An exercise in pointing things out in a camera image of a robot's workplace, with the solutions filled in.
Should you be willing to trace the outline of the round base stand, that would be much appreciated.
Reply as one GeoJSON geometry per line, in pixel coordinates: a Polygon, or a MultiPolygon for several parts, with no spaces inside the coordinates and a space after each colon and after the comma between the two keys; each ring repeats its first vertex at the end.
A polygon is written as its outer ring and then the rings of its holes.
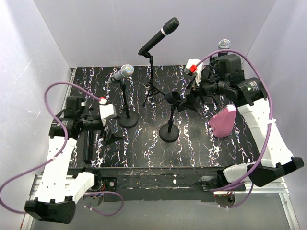
{"type": "Polygon", "coordinates": [[[175,142],[179,137],[179,129],[174,125],[174,112],[177,109],[178,112],[184,110],[181,105],[183,99],[177,91],[172,91],[165,95],[166,101],[171,105],[171,114],[167,124],[164,124],[159,129],[159,136],[162,141],[166,143],[175,142]]]}
{"type": "Polygon", "coordinates": [[[123,128],[133,128],[137,125],[139,121],[139,117],[135,111],[129,109],[129,105],[128,105],[128,101],[126,97],[126,85],[122,81],[120,82],[120,88],[123,94],[124,105],[122,108],[123,113],[121,115],[121,118],[119,119],[119,124],[123,128]]]}

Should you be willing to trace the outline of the silver mesh microphone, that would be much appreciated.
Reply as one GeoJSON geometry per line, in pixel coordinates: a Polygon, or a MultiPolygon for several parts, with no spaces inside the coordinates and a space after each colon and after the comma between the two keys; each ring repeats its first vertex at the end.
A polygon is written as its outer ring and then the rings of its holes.
{"type": "Polygon", "coordinates": [[[133,75],[134,73],[134,67],[130,64],[125,64],[123,65],[119,71],[117,71],[116,73],[112,74],[109,79],[108,82],[115,82],[115,81],[120,81],[123,78],[129,78],[133,75]]]}
{"type": "Polygon", "coordinates": [[[93,131],[85,131],[83,142],[83,162],[90,164],[93,156],[93,131]]]}
{"type": "MultiPolygon", "coordinates": [[[[231,47],[231,42],[228,39],[222,39],[218,43],[218,50],[229,50],[231,47]]],[[[227,51],[219,52],[218,57],[228,55],[227,51]]]]}

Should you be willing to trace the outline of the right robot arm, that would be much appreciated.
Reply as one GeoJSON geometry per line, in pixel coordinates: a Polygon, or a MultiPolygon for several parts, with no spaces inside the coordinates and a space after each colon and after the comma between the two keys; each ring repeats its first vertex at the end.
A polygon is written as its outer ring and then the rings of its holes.
{"type": "Polygon", "coordinates": [[[230,117],[239,112],[259,151],[255,162],[234,164],[219,170],[216,178],[207,182],[212,191],[235,189],[244,182],[262,187],[304,166],[303,159],[295,157],[281,137],[272,116],[272,101],[261,77],[245,78],[241,64],[243,58],[238,52],[223,50],[207,57],[209,65],[206,68],[199,59],[189,59],[185,67],[185,73],[193,80],[181,106],[197,111],[199,102],[207,97],[226,97],[231,104],[210,120],[213,134],[219,138],[228,136],[234,126],[230,117]]]}

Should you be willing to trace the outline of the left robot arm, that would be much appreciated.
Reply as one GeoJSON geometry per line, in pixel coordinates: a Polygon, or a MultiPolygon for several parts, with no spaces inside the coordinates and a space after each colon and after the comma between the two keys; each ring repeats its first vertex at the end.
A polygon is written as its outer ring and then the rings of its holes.
{"type": "Polygon", "coordinates": [[[84,97],[68,97],[66,108],[55,115],[49,130],[47,164],[34,198],[26,201],[24,210],[34,219],[54,223],[71,223],[78,201],[84,197],[100,198],[113,194],[107,189],[107,180],[94,168],[83,168],[67,179],[71,155],[82,132],[100,131],[107,144],[121,138],[107,133],[107,120],[118,119],[113,104],[100,98],[99,109],[91,112],[84,97]]]}

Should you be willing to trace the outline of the tall black foam microphone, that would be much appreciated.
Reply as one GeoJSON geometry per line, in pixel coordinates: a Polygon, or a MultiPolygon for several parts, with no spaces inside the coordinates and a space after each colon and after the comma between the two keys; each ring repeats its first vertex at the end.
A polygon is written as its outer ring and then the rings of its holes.
{"type": "Polygon", "coordinates": [[[158,33],[156,33],[138,52],[139,56],[147,57],[149,51],[162,41],[166,36],[173,33],[180,25],[179,20],[173,17],[167,21],[158,33]]]}

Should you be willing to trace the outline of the pink wedge block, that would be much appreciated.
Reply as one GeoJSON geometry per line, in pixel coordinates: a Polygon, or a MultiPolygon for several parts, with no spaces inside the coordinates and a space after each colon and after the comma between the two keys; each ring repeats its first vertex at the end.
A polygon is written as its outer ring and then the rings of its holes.
{"type": "Polygon", "coordinates": [[[225,138],[232,133],[236,112],[236,107],[233,104],[229,104],[209,120],[212,133],[215,137],[225,138]]]}

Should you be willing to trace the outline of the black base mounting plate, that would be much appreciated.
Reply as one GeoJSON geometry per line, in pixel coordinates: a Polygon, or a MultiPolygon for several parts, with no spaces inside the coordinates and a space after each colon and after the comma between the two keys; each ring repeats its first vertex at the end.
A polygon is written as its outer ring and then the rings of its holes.
{"type": "Polygon", "coordinates": [[[125,201],[200,200],[213,202],[213,193],[204,186],[221,167],[103,167],[69,168],[74,178],[93,172],[95,188],[121,194],[125,201]]]}

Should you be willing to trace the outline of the right shock mount stand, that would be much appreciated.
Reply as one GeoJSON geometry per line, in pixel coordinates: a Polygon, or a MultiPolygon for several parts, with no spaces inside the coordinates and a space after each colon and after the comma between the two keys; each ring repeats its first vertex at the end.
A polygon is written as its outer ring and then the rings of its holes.
{"type": "Polygon", "coordinates": [[[210,69],[214,69],[215,68],[215,66],[216,66],[216,58],[217,58],[217,56],[210,56],[210,58],[209,58],[209,68],[210,69]]]}

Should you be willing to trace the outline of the aluminium frame rail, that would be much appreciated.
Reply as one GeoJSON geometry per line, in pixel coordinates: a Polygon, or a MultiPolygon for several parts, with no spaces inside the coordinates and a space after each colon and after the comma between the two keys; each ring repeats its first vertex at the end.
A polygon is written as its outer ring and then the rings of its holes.
{"type": "MultiPolygon", "coordinates": [[[[73,160],[73,163],[69,165],[69,168],[78,168],[76,165],[77,165],[77,160],[73,160]]],[[[86,164],[84,166],[80,166],[79,168],[92,168],[92,167],[90,167],[90,165],[86,164]]],[[[73,178],[73,176],[68,175],[68,173],[67,173],[67,179],[70,180],[72,178],[73,178]]],[[[287,196],[289,194],[289,191],[287,189],[284,178],[280,177],[280,178],[276,179],[275,181],[270,182],[270,183],[268,183],[268,184],[266,184],[262,187],[252,185],[251,182],[245,182],[244,185],[241,185],[241,186],[234,188],[233,190],[230,191],[229,196],[231,196],[232,201],[229,204],[227,204],[226,199],[222,197],[223,193],[224,193],[223,191],[214,192],[213,193],[213,198],[214,198],[213,202],[217,202],[219,206],[224,206],[225,208],[230,208],[233,205],[240,203],[243,200],[242,195],[244,195],[244,194],[248,194],[248,193],[261,194],[263,196],[264,195],[271,195],[271,194],[279,194],[281,200],[287,201],[288,200],[287,196]]],[[[118,197],[112,198],[112,197],[109,197],[109,196],[106,197],[105,195],[103,195],[100,198],[87,196],[87,197],[82,198],[81,200],[84,201],[85,206],[88,206],[88,205],[98,206],[103,201],[115,202],[118,199],[119,199],[118,197]]]]}

